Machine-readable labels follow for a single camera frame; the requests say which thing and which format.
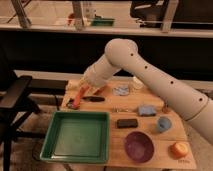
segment blue sponge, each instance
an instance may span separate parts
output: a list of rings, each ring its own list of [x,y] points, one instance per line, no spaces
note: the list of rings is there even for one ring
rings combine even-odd
[[[140,116],[155,116],[156,110],[152,105],[142,105],[138,107],[138,114]]]

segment wooden table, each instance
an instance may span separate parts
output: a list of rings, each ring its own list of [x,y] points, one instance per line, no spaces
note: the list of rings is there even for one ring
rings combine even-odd
[[[70,80],[67,85],[66,94],[62,103],[62,110],[69,111],[66,103],[69,98],[74,98],[77,93],[78,80]],[[130,94],[128,96],[116,96],[113,88],[119,85],[128,84]],[[148,88],[136,90],[132,87],[131,81],[109,81],[108,86],[100,94],[105,97],[104,102],[82,101],[79,110],[82,111],[105,111],[110,114],[110,148],[109,160],[106,166],[118,167],[140,167],[140,168],[163,168],[163,169],[196,169],[196,163],[191,151],[190,144],[179,116],[172,110],[165,114],[162,112],[164,102],[154,95]],[[135,109],[140,105],[153,105],[157,110],[155,117],[141,117],[134,112],[113,113],[112,108]],[[164,133],[158,133],[156,122],[160,116],[166,116],[172,121],[172,128]],[[136,118],[139,122],[138,128],[118,129],[117,119]],[[146,133],[152,140],[155,147],[154,156],[146,163],[135,163],[124,151],[124,138],[132,131]],[[176,141],[183,141],[188,145],[189,154],[181,159],[174,159],[169,147]]]

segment white object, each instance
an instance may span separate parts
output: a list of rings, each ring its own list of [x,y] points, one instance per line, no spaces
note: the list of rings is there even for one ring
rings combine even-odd
[[[143,88],[144,84],[142,83],[141,80],[139,80],[136,76],[132,77],[132,86],[136,89],[136,90],[140,90]]]
[[[136,43],[131,40],[111,40],[107,43],[101,59],[89,67],[93,68],[92,72],[87,69],[84,77],[92,85],[97,86],[100,83],[103,86],[116,71],[124,69],[139,78],[213,144],[212,100],[145,61],[137,49]]]

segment red object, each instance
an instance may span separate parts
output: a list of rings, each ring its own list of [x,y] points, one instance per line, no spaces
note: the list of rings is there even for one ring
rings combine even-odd
[[[68,20],[67,20],[67,25],[68,25],[68,26],[72,23],[73,18],[74,18],[74,14],[71,13],[71,14],[68,16]]]
[[[72,109],[78,109],[79,108],[81,99],[88,89],[89,89],[89,86],[81,87],[81,89],[78,91],[78,93],[75,96],[75,99],[72,103]]]

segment bowl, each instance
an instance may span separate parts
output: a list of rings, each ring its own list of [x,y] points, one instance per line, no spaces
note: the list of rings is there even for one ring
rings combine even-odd
[[[172,122],[167,117],[160,117],[157,121],[157,130],[159,133],[163,133],[172,127]]]
[[[152,140],[140,131],[134,131],[125,138],[125,151],[137,163],[149,161],[154,154]]]

